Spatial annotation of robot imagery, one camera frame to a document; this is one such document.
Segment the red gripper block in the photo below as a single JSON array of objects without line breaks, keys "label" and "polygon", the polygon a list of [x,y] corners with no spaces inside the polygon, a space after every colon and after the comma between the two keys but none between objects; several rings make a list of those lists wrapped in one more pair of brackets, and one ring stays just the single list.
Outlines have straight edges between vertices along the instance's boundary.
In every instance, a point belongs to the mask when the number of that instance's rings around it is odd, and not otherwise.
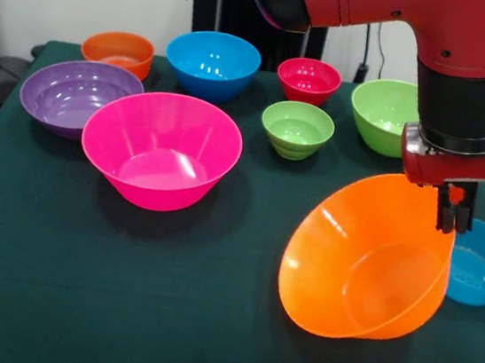
[{"label": "red gripper block", "polygon": [[[436,229],[442,233],[466,233],[473,229],[478,184],[485,182],[485,155],[468,156],[435,151],[423,141],[419,124],[404,126],[402,160],[406,177],[413,184],[439,185]],[[450,185],[460,184],[463,196],[457,204],[450,198]]]}]

